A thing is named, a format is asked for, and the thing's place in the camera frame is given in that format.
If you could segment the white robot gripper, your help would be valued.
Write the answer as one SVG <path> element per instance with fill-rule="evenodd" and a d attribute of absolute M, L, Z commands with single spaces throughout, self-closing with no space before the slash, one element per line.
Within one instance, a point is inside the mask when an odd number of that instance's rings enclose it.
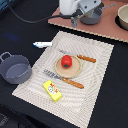
<path fill-rule="evenodd" d="M 91 17 L 100 3 L 101 0 L 59 0 L 60 14 L 63 18 L 69 18 L 71 25 L 76 27 L 78 19 L 84 15 Z"/>

